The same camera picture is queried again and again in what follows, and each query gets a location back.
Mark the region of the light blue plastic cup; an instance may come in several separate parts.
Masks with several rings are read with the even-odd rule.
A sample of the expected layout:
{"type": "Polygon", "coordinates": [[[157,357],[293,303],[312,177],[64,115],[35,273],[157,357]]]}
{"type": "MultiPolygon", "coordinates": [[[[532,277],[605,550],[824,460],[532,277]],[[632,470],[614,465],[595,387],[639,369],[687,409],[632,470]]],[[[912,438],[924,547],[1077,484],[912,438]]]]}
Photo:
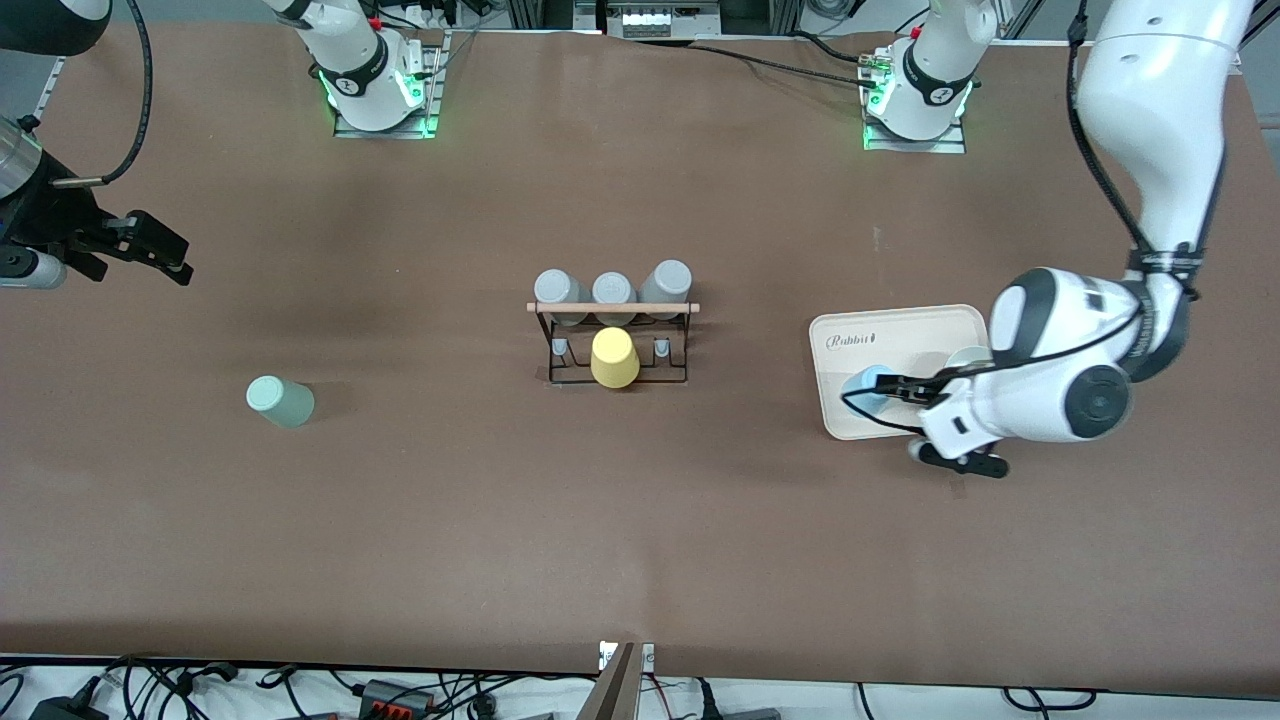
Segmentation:
{"type": "Polygon", "coordinates": [[[840,388],[840,400],[854,418],[868,419],[881,416],[887,409],[897,407],[901,401],[890,391],[887,395],[876,392],[882,377],[893,379],[897,372],[886,365],[867,366],[850,375],[840,388]]]}

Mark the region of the mint green plastic cup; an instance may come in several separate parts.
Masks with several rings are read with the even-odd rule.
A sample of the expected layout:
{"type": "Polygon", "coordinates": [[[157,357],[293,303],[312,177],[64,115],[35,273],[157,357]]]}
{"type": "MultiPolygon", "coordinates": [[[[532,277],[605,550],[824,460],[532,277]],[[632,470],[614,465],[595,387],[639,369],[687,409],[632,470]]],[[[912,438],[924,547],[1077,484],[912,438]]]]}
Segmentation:
{"type": "Polygon", "coordinates": [[[268,421],[285,429],[302,427],[315,409],[314,392],[307,386],[278,375],[261,375],[251,380],[244,401],[268,421]]]}

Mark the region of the beige plastic tray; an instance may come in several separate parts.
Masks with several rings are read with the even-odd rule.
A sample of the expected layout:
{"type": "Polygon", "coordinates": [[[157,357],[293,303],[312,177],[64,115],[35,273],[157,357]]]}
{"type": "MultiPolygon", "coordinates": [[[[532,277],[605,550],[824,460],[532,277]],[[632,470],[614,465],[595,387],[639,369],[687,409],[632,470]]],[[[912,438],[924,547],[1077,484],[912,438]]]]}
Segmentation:
{"type": "Polygon", "coordinates": [[[945,369],[951,354],[968,346],[989,348],[982,314],[963,304],[837,313],[817,316],[808,337],[815,369],[823,423],[841,441],[905,436],[915,427],[920,406],[901,404],[881,416],[851,416],[841,404],[844,382],[867,366],[886,365],[899,374],[929,377],[945,369]]]}

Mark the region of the grey plastic cup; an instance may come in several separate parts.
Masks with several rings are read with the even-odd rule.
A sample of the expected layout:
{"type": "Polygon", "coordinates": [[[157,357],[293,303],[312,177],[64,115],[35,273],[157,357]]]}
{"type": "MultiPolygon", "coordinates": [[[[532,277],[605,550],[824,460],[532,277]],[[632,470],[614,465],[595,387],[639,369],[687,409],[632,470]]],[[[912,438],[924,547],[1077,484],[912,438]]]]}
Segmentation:
{"type": "MultiPolygon", "coordinates": [[[[593,300],[590,290],[577,278],[562,269],[544,270],[532,287],[535,301],[540,305],[589,304],[593,300]]],[[[588,319],[588,313],[547,313],[557,325],[580,325],[588,319]]]]}
{"type": "MultiPolygon", "coordinates": [[[[604,272],[591,284],[591,300],[596,305],[635,304],[637,291],[622,273],[604,272]]],[[[599,309],[594,311],[594,315],[599,323],[609,327],[626,327],[636,316],[635,313],[604,313],[599,309]]]]}
{"type": "Polygon", "coordinates": [[[678,259],[667,259],[655,265],[639,292],[640,304],[680,305],[687,302],[692,288],[692,272],[678,259]]]}

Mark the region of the yellow plastic cup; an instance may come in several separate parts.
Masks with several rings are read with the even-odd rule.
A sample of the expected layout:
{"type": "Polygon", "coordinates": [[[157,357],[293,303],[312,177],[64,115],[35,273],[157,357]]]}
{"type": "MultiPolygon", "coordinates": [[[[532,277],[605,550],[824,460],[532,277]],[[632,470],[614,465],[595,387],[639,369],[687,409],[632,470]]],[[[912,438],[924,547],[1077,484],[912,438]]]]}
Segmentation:
{"type": "Polygon", "coordinates": [[[622,327],[607,325],[591,340],[590,372],[593,379],[609,389],[632,384],[641,369],[632,336],[622,327]]]}

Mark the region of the grey socket box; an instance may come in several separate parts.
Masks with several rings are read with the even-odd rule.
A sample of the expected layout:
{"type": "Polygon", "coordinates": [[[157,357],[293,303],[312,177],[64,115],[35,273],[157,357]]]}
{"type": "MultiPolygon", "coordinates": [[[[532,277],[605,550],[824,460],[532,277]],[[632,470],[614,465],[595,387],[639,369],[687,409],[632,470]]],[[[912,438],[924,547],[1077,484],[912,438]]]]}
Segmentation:
{"type": "Polygon", "coordinates": [[[691,41],[723,29],[718,0],[607,0],[611,36],[637,41],[691,41]]]}

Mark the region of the black power adapter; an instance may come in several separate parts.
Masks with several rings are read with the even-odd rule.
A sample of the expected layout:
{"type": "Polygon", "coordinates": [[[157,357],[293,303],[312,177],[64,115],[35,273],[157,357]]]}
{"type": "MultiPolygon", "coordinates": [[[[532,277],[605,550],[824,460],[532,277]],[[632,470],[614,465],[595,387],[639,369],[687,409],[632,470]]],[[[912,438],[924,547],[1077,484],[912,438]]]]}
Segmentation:
{"type": "Polygon", "coordinates": [[[110,720],[110,717],[87,702],[70,697],[51,697],[41,700],[31,711],[28,720],[110,720]]]}

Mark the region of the black power strip red switches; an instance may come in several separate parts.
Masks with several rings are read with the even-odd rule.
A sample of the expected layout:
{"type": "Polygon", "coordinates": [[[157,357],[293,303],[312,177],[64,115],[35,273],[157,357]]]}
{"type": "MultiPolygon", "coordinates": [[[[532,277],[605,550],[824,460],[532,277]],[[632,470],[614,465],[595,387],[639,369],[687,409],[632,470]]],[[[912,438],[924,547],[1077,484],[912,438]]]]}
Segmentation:
{"type": "Polygon", "coordinates": [[[360,697],[358,720],[426,720],[434,708],[429,691],[412,689],[388,680],[356,685],[360,697]]]}

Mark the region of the metal base plate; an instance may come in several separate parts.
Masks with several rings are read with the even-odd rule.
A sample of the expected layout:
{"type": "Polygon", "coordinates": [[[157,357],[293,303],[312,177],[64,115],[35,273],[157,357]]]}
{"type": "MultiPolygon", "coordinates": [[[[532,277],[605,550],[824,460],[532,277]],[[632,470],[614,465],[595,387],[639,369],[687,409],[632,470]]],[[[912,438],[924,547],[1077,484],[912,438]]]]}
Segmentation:
{"type": "Polygon", "coordinates": [[[895,46],[877,47],[860,58],[859,79],[872,82],[860,90],[861,146],[868,151],[964,154],[966,150],[963,129],[965,102],[975,88],[969,79],[963,90],[946,97],[946,102],[931,106],[909,82],[895,77],[895,46]],[[948,110],[948,124],[936,136],[915,138],[900,135],[900,129],[929,129],[937,124],[942,111],[948,110]]]}
{"type": "Polygon", "coordinates": [[[348,122],[340,113],[340,102],[326,96],[332,111],[332,136],[335,138],[396,138],[426,140],[436,136],[445,91],[445,64],[452,56],[453,33],[444,31],[436,41],[425,44],[421,38],[401,36],[393,40],[390,29],[380,36],[397,51],[390,64],[390,81],[399,91],[390,104],[393,110],[404,109],[399,120],[381,129],[364,129],[348,122]]]}

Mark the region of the grey bracket post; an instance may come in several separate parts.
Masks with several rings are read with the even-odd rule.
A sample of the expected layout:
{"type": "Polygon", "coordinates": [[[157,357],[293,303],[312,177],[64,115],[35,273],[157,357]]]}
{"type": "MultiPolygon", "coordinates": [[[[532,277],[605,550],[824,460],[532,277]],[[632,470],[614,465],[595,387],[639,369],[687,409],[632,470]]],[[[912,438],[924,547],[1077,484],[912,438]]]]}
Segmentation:
{"type": "Polygon", "coordinates": [[[599,644],[599,669],[575,720],[637,720],[643,679],[654,673],[655,646],[650,642],[599,644]]]}

